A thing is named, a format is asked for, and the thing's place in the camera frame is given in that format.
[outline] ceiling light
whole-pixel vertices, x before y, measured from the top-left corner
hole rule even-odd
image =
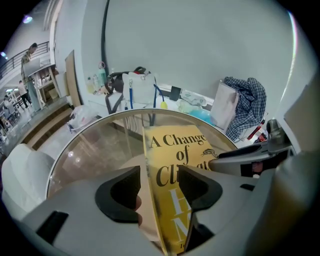
[[[22,22],[24,23],[24,24],[27,24],[27,23],[29,23],[29,22],[31,22],[32,21],[32,17],[31,16],[29,16],[29,15],[24,15],[24,18],[23,18],[23,20],[22,20]]]

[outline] railing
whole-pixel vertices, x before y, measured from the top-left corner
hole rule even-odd
[[[7,60],[6,63],[4,63],[0,67],[0,80],[8,74],[10,71],[15,69],[16,67],[21,65],[21,58],[24,56],[28,49],[23,50],[22,52],[18,53],[11,59]],[[43,42],[38,44],[38,48],[34,52],[34,54],[31,55],[31,59],[36,58],[37,56],[40,56],[42,54],[48,53],[49,52],[49,42]]]

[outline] yellow book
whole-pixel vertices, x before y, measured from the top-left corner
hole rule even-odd
[[[212,147],[195,125],[143,128],[146,170],[162,250],[166,255],[184,251],[191,207],[179,188],[179,165],[208,170]]]

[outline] checkered cloth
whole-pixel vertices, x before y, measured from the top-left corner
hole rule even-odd
[[[252,77],[247,81],[235,79],[232,76],[226,77],[224,83],[239,93],[235,117],[225,133],[232,141],[235,141],[243,129],[260,124],[265,114],[267,95],[261,83]]]

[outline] step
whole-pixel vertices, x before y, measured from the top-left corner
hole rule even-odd
[[[37,150],[53,133],[55,133],[70,119],[71,113],[72,109],[68,108],[48,122],[27,143],[28,146],[32,147],[34,150]]]
[[[24,136],[19,140],[20,143],[28,144],[29,141],[51,120],[60,115],[65,110],[70,109],[68,102],[62,102],[59,105],[53,107],[52,109],[42,110],[47,111],[44,113],[43,117],[37,120],[31,125],[31,128],[24,134]]]

